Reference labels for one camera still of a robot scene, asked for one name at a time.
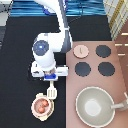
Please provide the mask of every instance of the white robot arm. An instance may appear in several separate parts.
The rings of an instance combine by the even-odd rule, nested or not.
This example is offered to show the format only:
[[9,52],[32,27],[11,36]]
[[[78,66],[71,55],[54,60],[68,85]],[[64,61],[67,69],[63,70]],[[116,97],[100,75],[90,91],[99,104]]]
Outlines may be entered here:
[[33,44],[32,51],[35,61],[32,63],[33,77],[44,77],[44,80],[57,80],[58,76],[67,76],[68,67],[56,67],[53,52],[67,53],[72,48],[72,37],[69,32],[62,0],[35,0],[47,6],[57,14],[59,33],[40,33]]

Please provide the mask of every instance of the gray floor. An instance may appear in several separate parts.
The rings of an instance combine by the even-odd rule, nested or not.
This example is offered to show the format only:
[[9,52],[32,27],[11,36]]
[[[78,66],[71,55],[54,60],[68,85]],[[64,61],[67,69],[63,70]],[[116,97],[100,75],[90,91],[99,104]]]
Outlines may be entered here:
[[0,13],[0,26],[5,26],[7,19],[8,19],[7,12]]
[[7,12],[0,13],[0,49],[2,46],[4,34],[5,34],[7,19],[8,19],[8,13]]

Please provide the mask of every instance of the small bowl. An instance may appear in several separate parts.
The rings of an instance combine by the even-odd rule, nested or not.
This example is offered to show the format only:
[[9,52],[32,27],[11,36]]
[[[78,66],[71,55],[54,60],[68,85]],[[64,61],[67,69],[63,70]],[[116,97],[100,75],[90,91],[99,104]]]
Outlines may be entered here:
[[[38,112],[38,108],[40,106],[40,104],[42,104],[42,100],[47,100],[48,101],[48,107],[45,107],[45,112],[44,113],[39,113]],[[42,96],[42,97],[37,97],[33,103],[32,103],[32,106],[31,106],[31,110],[32,110],[32,113],[33,115],[35,115],[36,117],[42,117],[42,116],[45,116],[45,115],[48,115],[48,113],[51,111],[51,101],[45,97],[45,96]]]

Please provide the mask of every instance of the black circle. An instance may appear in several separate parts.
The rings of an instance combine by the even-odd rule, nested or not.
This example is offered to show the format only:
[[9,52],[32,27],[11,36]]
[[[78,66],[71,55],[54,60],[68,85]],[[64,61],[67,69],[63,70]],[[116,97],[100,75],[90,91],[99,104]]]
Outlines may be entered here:
[[102,62],[98,66],[100,74],[103,76],[112,76],[115,73],[114,66],[109,62]]
[[48,42],[39,40],[33,45],[33,51],[38,56],[43,56],[49,50]]
[[91,71],[91,68],[89,64],[86,62],[79,62],[75,66],[75,72],[79,76],[82,76],[82,77],[87,76],[89,75],[90,71]]
[[96,48],[96,54],[102,58],[106,58],[111,55],[111,49],[106,45],[99,45]]

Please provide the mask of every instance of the black tabletop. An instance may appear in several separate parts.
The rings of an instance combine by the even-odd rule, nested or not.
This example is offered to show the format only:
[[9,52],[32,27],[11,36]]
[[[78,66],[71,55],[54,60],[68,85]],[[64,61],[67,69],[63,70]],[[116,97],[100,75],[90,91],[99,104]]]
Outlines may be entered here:
[[[94,22],[92,19],[95,24],[92,29],[89,29],[89,24],[85,25],[87,21],[91,22],[91,17],[89,19],[83,17],[79,22],[74,22],[70,25],[73,41],[111,40],[108,26],[106,33],[102,35],[101,32],[107,24],[106,17],[99,19],[98,16],[99,22],[96,20]],[[104,25],[99,29],[100,25],[97,26],[97,24],[100,23]],[[27,80],[27,68],[32,57],[35,37],[39,33],[54,32],[57,28],[58,22],[55,16],[8,19],[3,46],[0,50],[0,128],[66,128],[66,78],[59,78],[59,81],[55,82],[58,90],[55,111],[45,122],[41,122],[32,115],[31,105],[36,94],[46,94],[49,82]],[[96,28],[99,32],[91,33]],[[55,53],[55,59],[57,65],[66,64],[65,54]]]

